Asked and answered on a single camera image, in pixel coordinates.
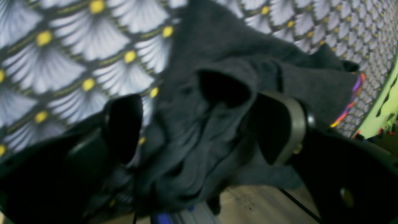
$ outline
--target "yellow dot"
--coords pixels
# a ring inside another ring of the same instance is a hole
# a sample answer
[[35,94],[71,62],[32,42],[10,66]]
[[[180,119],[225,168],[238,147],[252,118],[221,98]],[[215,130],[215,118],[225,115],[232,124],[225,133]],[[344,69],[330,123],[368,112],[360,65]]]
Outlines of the yellow dot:
[[116,204],[116,200],[113,199],[111,202],[109,202],[109,207],[113,207]]
[[0,83],[2,83],[5,78],[6,78],[6,74],[4,73],[4,70],[1,69],[0,70]]
[[151,90],[150,96],[151,96],[152,98],[154,98],[155,96],[158,95],[158,93],[159,93],[159,88],[156,87],[156,88],[154,88],[154,89]]
[[39,123],[45,121],[47,119],[47,116],[48,116],[48,114],[45,111],[42,111],[42,112],[36,114],[36,116],[35,116],[36,123],[39,124]]
[[4,153],[6,153],[6,146],[0,145],[0,156],[4,155]]
[[136,56],[135,51],[128,51],[125,54],[125,63],[130,63],[130,62],[134,61],[135,56]]
[[293,20],[290,20],[289,23],[287,24],[287,27],[292,28],[295,25],[295,22]]
[[53,38],[53,35],[49,30],[41,32],[37,35],[36,37],[36,43],[38,46],[44,46],[48,44],[51,39]]
[[139,145],[142,145],[146,142],[146,137],[140,138],[140,141],[138,142]]
[[90,89],[92,89],[94,87],[94,85],[96,84],[96,82],[93,79],[86,79],[83,84],[82,87],[84,89],[84,91],[89,91]]
[[268,13],[269,13],[269,7],[268,6],[264,6],[263,9],[261,10],[261,14],[267,15]]
[[167,38],[173,34],[173,27],[172,26],[166,26],[163,29],[163,37]]
[[105,4],[104,4],[103,0],[92,0],[90,2],[90,12],[92,14],[101,13],[104,8],[105,8]]

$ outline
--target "white fan motif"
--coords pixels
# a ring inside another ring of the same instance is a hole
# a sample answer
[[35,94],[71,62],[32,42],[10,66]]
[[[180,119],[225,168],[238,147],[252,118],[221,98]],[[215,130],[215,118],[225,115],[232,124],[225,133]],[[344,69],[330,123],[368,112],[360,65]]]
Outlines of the white fan motif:
[[353,49],[348,49],[346,59],[347,60],[351,60],[352,57],[354,57],[354,50]]
[[162,72],[168,63],[172,33],[173,27],[167,26],[163,29],[162,34],[135,44],[141,61],[146,64],[148,69],[153,69],[156,74]]
[[96,89],[93,79],[86,79],[81,88],[48,104],[54,114],[69,124],[77,123],[102,110],[108,98]]
[[[174,0],[173,6],[184,2]],[[111,0],[107,5],[112,15],[118,18],[122,26],[127,26],[131,33],[148,32],[161,25],[169,15],[157,0]]]
[[338,11],[333,11],[329,14],[328,30],[332,30],[339,25],[340,23],[339,17],[340,15]]
[[342,56],[345,52],[347,51],[347,43],[346,42],[340,42],[337,44],[336,47],[336,55],[337,56]]
[[245,19],[245,22],[248,26],[253,27],[257,31],[260,31],[262,33],[271,33],[271,27],[269,26],[269,20],[267,17],[261,15],[261,14],[256,14],[252,17],[247,17]]
[[348,44],[352,46],[356,42],[356,40],[357,40],[357,33],[355,31],[350,32],[348,36]]
[[352,8],[354,8],[354,9],[358,8],[360,3],[361,3],[361,0],[352,0]]
[[150,124],[153,113],[153,100],[150,95],[142,97],[142,109],[144,111],[142,125],[146,127]]
[[0,86],[0,128],[9,126],[26,115],[37,100],[18,94],[6,86]]
[[264,5],[268,0],[242,0],[242,5],[246,10],[258,9]]
[[299,8],[304,8],[309,6],[311,3],[311,0],[296,0],[296,5]]
[[361,62],[361,60],[362,60],[362,56],[360,54],[356,54],[354,56],[354,58],[352,59],[352,61],[357,63],[357,64],[359,64]]
[[312,43],[320,42],[326,34],[326,24],[321,23],[314,28],[314,34],[312,36]]
[[303,35],[308,32],[314,26],[311,12],[304,12],[297,15],[295,31],[297,35]]
[[309,52],[311,48],[311,39],[303,38],[301,40],[295,41],[295,45],[299,47],[304,52]]
[[0,0],[0,48],[26,36],[42,19],[22,0]]
[[341,5],[341,18],[346,18],[351,14],[351,6],[349,5],[349,2],[343,2]]
[[365,19],[366,19],[366,22],[365,22],[366,27],[371,26],[371,24],[372,24],[372,16],[370,14],[368,14],[368,15],[366,15]]
[[82,54],[89,61],[108,58],[129,43],[129,39],[102,14],[103,8],[101,0],[93,0],[90,9],[53,20],[50,26],[73,54]]
[[285,40],[287,42],[293,42],[293,29],[289,28],[283,28],[281,30],[278,30],[274,33],[274,36],[276,36],[279,39]]
[[333,7],[336,7],[340,3],[341,3],[341,0],[332,0],[332,6]]
[[326,35],[325,42],[330,46],[334,47],[337,44],[338,34],[336,32]]
[[351,14],[351,28],[355,27],[359,23],[358,14],[352,13]]
[[361,36],[365,32],[365,24],[363,22],[358,25],[358,35]]
[[292,19],[294,15],[292,0],[271,0],[271,18],[276,26]]
[[363,19],[363,18],[365,18],[365,15],[366,15],[366,7],[365,7],[365,5],[360,5],[360,7],[359,7],[359,17],[361,19]]
[[349,32],[349,22],[342,22],[339,26],[339,38],[344,38]]
[[128,51],[124,59],[95,70],[93,75],[111,95],[122,96],[142,92],[154,79],[144,71],[135,57],[134,51]]
[[314,13],[318,20],[325,18],[330,11],[330,0],[314,0]]
[[355,45],[355,51],[359,51],[363,47],[363,41],[361,38],[357,39],[357,43]]
[[22,89],[32,88],[35,93],[57,91],[76,80],[85,68],[49,45],[52,34],[44,31],[37,35],[17,54],[7,58],[3,66]]
[[46,111],[36,114],[34,119],[17,129],[14,133],[8,135],[4,142],[10,149],[18,152],[39,141],[62,134],[65,128],[61,125],[48,120]]

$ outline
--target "dark gray fabric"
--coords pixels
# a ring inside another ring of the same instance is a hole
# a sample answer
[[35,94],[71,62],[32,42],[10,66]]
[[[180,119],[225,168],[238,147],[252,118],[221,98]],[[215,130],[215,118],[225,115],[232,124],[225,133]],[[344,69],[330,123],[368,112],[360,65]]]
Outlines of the dark gray fabric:
[[240,123],[265,89],[296,96],[319,119],[334,122],[358,80],[345,67],[327,46],[307,55],[251,30],[208,0],[192,0],[145,131],[135,178],[137,212],[187,208],[228,185],[299,186],[291,167],[265,163]]

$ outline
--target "wooden surface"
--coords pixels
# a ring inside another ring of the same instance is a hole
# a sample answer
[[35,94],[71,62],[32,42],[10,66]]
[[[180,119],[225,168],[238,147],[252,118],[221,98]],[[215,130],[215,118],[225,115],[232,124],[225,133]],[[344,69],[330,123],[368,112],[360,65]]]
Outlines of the wooden surface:
[[[318,213],[304,188],[291,192]],[[317,224],[282,192],[267,186],[227,189],[221,194],[219,219],[224,224]]]

